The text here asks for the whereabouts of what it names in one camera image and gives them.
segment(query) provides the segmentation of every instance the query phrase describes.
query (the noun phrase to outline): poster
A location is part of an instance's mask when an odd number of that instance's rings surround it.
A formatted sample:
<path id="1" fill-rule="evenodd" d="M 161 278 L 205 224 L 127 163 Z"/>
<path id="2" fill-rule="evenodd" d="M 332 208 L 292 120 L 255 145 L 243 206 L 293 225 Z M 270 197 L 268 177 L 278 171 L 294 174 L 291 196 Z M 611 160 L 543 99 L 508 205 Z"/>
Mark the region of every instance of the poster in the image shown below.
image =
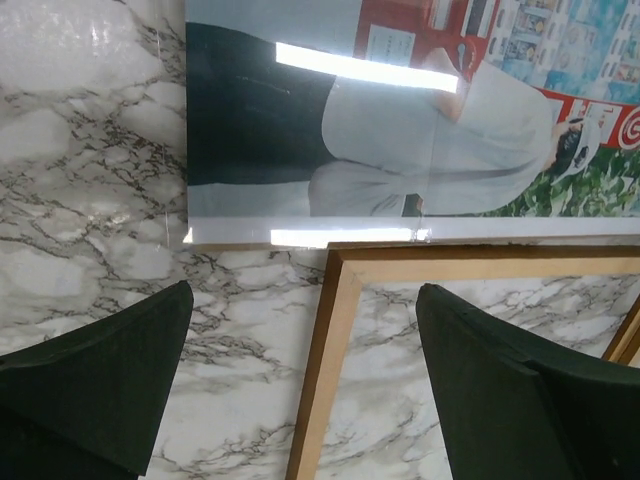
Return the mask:
<path id="1" fill-rule="evenodd" d="M 195 242 L 639 216 L 639 15 L 636 0 L 188 0 Z"/>

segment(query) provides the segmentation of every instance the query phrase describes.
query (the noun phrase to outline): marble floor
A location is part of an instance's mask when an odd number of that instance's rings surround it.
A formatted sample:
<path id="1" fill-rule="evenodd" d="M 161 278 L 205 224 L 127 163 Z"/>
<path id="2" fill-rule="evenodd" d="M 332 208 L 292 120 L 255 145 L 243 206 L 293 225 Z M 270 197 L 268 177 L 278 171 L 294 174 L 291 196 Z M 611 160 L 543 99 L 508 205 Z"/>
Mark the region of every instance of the marble floor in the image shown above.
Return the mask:
<path id="1" fill-rule="evenodd" d="M 0 0 L 0 45 L 0 354 L 187 279 L 195 313 L 147 478 L 283 478 L 324 255 L 182 244 L 183 3 Z M 445 285 L 592 355 L 640 293 L 639 277 Z M 450 478 L 416 292 L 364 292 L 317 478 Z"/>

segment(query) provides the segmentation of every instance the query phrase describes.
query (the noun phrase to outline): person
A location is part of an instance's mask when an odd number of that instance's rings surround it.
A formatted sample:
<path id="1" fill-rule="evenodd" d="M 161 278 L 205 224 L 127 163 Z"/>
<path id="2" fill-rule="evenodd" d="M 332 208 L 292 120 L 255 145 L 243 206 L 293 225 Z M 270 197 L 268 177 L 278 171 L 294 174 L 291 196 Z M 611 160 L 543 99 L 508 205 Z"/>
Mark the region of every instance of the person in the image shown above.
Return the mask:
<path id="1" fill-rule="evenodd" d="M 187 35 L 190 186 L 309 181 L 312 216 L 400 216 L 415 195 L 425 215 L 475 214 L 542 171 L 582 171 L 599 145 L 591 120 L 554 125 L 540 92 L 486 62 L 466 82 L 443 49 L 423 68 L 457 76 L 455 93 L 280 64 L 219 27 Z"/>

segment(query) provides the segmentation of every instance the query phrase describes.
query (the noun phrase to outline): black pants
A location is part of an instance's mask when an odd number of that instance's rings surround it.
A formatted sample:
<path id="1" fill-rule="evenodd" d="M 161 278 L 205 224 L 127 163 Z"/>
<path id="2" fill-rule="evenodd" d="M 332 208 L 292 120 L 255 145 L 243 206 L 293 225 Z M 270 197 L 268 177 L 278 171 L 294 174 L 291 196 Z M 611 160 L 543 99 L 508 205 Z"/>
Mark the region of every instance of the black pants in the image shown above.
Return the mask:
<path id="1" fill-rule="evenodd" d="M 335 160 L 322 139 L 335 77 L 275 58 L 273 43 L 187 24 L 190 185 L 305 181 Z"/>

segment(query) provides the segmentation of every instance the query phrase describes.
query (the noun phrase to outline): green foliage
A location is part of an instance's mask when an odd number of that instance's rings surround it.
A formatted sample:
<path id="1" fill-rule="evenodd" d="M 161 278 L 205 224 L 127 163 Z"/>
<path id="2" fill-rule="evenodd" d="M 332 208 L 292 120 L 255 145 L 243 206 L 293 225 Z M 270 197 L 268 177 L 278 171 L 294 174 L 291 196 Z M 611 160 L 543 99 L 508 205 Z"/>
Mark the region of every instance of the green foliage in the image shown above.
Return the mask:
<path id="1" fill-rule="evenodd" d="M 518 198 L 483 217 L 621 217 L 640 205 L 640 151 L 601 148 L 589 167 L 551 186 L 540 174 Z"/>

